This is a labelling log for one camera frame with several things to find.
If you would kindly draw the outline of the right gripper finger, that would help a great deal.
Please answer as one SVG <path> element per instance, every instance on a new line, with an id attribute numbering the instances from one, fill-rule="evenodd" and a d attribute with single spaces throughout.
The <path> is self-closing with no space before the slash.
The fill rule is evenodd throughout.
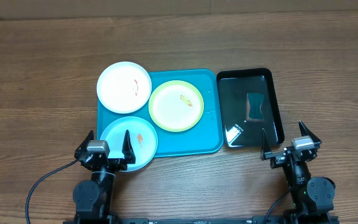
<path id="1" fill-rule="evenodd" d="M 298 125 L 299 125 L 299 128 L 300 128 L 300 133 L 301 133 L 301 135 L 302 135 L 302 136 L 309 136 L 309 137 L 311 138 L 311 140 L 313 141 L 313 143 L 314 143 L 314 147 L 315 147 L 315 148 L 319 148 L 320 145 L 321 145 L 321 143 L 322 143 L 322 141 L 320 140 L 320 138 L 317 137 L 313 132 L 311 132 L 311 131 L 307 128 L 307 126 L 306 126 L 306 124 L 305 124 L 304 122 L 300 121 L 300 122 L 298 123 Z"/>
<path id="2" fill-rule="evenodd" d="M 269 144 L 269 140 L 267 138 L 265 129 L 262 128 L 262 145 L 261 145 L 261 151 L 260 151 L 260 159 L 261 160 L 267 160 L 270 159 L 272 155 L 272 150 Z"/>

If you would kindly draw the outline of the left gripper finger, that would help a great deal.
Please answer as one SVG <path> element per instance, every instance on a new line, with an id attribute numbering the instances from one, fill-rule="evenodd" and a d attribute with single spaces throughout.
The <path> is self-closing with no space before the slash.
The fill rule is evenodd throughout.
<path id="1" fill-rule="evenodd" d="M 135 164 L 135 154 L 131 144 L 131 137 L 128 129 L 125 131 L 122 153 L 124 155 L 124 162 L 126 164 Z"/>
<path id="2" fill-rule="evenodd" d="M 86 148 L 90 141 L 94 139 L 94 131 L 91 130 L 87 137 L 83 140 L 83 142 L 75 149 L 74 158 L 79 159 L 81 157 L 81 154 L 86 151 Z"/>

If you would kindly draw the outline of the green scrubbing sponge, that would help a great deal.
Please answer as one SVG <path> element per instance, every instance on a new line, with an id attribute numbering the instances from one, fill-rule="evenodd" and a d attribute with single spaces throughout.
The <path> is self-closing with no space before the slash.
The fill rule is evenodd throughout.
<path id="1" fill-rule="evenodd" d="M 248 121 L 262 121 L 264 119 L 262 113 L 262 105 L 264 102 L 264 95 L 261 93 L 247 94 L 247 120 Z"/>

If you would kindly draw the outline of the yellow-green plate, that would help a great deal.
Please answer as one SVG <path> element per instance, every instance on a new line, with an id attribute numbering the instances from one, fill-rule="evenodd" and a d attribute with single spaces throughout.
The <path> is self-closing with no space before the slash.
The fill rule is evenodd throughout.
<path id="1" fill-rule="evenodd" d="M 182 80 L 159 85 L 149 99 L 149 115 L 160 128 L 170 132 L 191 129 L 201 119 L 204 100 L 201 92 Z"/>

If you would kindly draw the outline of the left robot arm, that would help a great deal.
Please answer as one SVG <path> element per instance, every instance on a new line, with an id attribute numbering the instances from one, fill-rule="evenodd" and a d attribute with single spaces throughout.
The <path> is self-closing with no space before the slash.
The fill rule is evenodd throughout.
<path id="1" fill-rule="evenodd" d="M 127 170 L 135 163 L 135 154 L 129 131 L 122 142 L 123 158 L 109 158 L 109 146 L 105 140 L 95 140 L 90 131 L 75 150 L 75 159 L 91 171 L 91 178 L 79 182 L 73 190 L 76 204 L 74 223 L 120 224 L 119 215 L 110 209 L 115 173 Z"/>

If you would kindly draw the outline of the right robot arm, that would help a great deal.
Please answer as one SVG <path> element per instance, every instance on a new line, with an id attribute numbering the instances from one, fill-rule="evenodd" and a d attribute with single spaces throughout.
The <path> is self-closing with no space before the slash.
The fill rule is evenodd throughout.
<path id="1" fill-rule="evenodd" d="M 307 162 L 317 157 L 322 141 L 304 124 L 299 123 L 301 136 L 291 141 L 291 146 L 283 151 L 273 152 L 266 132 L 262 131 L 261 160 L 269 160 L 270 167 L 282 168 L 288 190 L 269 208 L 262 223 L 339 223 L 339 218 L 331 216 L 334 210 L 335 183 L 327 177 L 312 177 Z M 293 200 L 293 208 L 283 215 L 272 217 L 273 209 L 287 196 Z"/>

